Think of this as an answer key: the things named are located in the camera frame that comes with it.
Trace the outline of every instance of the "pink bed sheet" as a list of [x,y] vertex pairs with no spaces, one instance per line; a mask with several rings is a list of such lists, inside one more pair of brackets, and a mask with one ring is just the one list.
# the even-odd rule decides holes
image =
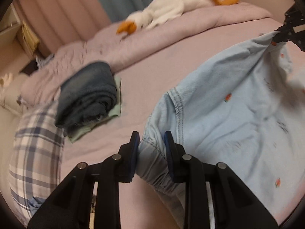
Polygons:
[[[146,120],[162,94],[205,60],[236,43],[279,26],[280,23],[265,18],[213,28],[183,39],[120,71],[121,117],[96,128],[74,144],[66,141],[61,179],[79,162],[94,164],[117,153],[120,145],[129,141],[132,131],[139,131],[142,136]],[[297,72],[303,67],[305,53],[292,43],[288,43],[288,49]],[[278,223],[292,212],[304,191],[304,187],[296,190],[295,199],[275,215]],[[124,229],[178,228],[157,194],[137,176],[131,184],[120,184],[120,213]]]

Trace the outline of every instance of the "pink comforter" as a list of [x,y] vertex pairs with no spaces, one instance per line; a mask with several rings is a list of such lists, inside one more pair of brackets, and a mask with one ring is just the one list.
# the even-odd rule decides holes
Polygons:
[[196,9],[152,30],[142,30],[130,36],[116,35],[117,24],[112,24],[88,42],[77,41],[60,48],[46,67],[27,79],[21,95],[33,106],[46,103],[59,93],[65,80],[93,61],[105,61],[113,72],[117,72],[208,29],[267,17],[271,17],[267,10],[239,3]]

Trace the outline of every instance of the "checkered cloth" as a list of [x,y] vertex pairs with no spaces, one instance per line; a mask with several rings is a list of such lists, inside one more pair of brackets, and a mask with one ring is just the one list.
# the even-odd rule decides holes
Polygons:
[[60,182],[63,130],[55,126],[57,102],[23,115],[16,131],[9,182],[16,216],[27,226],[29,200],[46,199]]

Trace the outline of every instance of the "stuffed animal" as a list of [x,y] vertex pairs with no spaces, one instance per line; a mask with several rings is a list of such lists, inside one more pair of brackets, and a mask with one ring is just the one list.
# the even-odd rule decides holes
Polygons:
[[231,5],[239,0],[153,0],[143,11],[131,13],[116,33],[134,33],[141,28],[153,28],[181,16],[184,12],[215,5]]

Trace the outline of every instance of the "light green cloth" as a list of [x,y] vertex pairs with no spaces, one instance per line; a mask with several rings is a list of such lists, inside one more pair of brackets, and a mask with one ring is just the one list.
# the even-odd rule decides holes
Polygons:
[[99,121],[93,121],[90,124],[80,127],[78,130],[76,130],[73,135],[68,137],[71,143],[74,143],[80,137],[82,137],[86,133],[90,132],[92,129],[101,125],[102,123],[105,123],[105,122],[111,120],[113,117],[121,116],[121,90],[120,90],[121,89],[121,78],[119,76],[115,76],[114,81],[115,81],[116,90],[117,90],[116,105],[113,107],[112,110],[109,111],[107,117],[105,117]]

